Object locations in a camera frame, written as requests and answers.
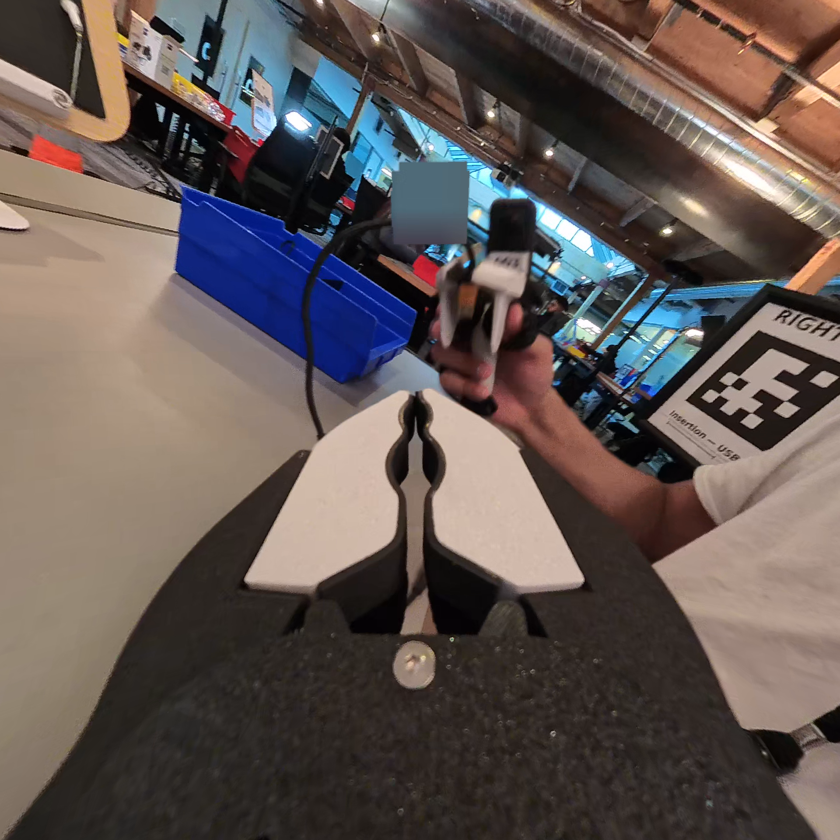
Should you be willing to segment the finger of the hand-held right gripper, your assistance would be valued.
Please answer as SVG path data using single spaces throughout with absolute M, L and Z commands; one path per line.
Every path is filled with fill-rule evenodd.
M 473 306 L 472 351 L 495 358 L 506 329 L 510 305 L 518 303 L 528 279 L 527 258 L 483 258 L 472 273 L 477 289 Z
M 451 260 L 436 271 L 438 343 L 450 348 L 460 320 L 460 289 L 470 281 L 470 260 Z

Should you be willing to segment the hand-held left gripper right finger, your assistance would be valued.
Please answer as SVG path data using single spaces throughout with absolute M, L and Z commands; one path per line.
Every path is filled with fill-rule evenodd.
M 521 450 L 497 426 L 421 391 L 423 570 L 435 618 L 585 584 Z

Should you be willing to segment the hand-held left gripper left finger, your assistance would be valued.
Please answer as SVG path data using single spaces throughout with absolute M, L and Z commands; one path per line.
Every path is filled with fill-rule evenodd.
M 412 435 L 408 391 L 325 434 L 246 571 L 246 588 L 333 601 L 345 618 L 400 618 L 408 588 L 401 484 Z

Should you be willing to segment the blue plastic bin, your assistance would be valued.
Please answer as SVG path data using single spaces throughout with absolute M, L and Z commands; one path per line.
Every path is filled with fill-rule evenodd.
M 272 216 L 188 186 L 181 195 L 176 274 L 305 359 L 302 296 L 321 248 Z M 310 300 L 313 365 L 338 384 L 407 348 L 415 310 L 335 255 Z

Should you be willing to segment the person's right forearm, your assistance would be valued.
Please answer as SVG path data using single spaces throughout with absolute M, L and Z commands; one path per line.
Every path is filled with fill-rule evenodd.
M 663 484 L 611 454 L 557 394 L 525 411 L 517 435 L 656 563 L 716 525 L 691 480 Z

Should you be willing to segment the grey desk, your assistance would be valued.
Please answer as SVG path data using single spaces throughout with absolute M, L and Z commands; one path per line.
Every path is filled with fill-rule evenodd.
M 1 153 L 1 834 L 175 566 L 313 431 L 302 363 L 175 274 L 178 205 Z

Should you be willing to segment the person's right hand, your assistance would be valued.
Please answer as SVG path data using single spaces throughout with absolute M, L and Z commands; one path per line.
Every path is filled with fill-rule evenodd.
M 522 350 L 508 349 L 508 343 L 521 333 L 523 323 L 521 305 L 511 304 L 502 346 L 496 356 L 493 386 L 490 391 L 486 388 L 490 366 L 453 344 L 443 346 L 440 338 L 440 320 L 437 310 L 428 336 L 435 341 L 431 359 L 438 370 L 438 383 L 443 393 L 457 403 L 463 400 L 477 403 L 491 396 L 496 403 L 491 420 L 515 435 L 522 435 L 531 415 L 548 399 L 552 390 L 550 341 L 538 335 Z

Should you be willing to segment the person's white shirt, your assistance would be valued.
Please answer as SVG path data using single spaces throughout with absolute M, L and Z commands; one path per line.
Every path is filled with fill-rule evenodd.
M 816 721 L 838 706 L 838 416 L 692 484 L 715 526 L 656 573 L 743 729 Z

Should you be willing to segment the printed tag sign stand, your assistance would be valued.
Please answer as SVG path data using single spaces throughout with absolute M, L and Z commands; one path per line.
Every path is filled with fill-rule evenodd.
M 685 463 L 765 453 L 838 414 L 838 301 L 765 285 L 650 401 L 638 426 Z

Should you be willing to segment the wooden background table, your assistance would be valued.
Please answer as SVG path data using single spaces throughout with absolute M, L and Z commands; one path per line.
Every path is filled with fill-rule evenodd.
M 147 101 L 157 116 L 156 126 L 148 125 L 147 143 L 162 170 L 183 175 L 196 190 L 210 194 L 225 176 L 227 164 L 236 154 L 225 146 L 233 126 L 205 113 L 140 70 L 122 61 L 125 80 L 137 95 L 136 106 Z

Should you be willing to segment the orange traffic cone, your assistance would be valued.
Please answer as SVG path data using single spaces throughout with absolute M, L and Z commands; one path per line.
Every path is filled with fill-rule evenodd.
M 40 134 L 33 135 L 27 156 L 37 163 L 53 165 L 75 174 L 83 174 L 83 161 L 80 153 L 50 141 Z

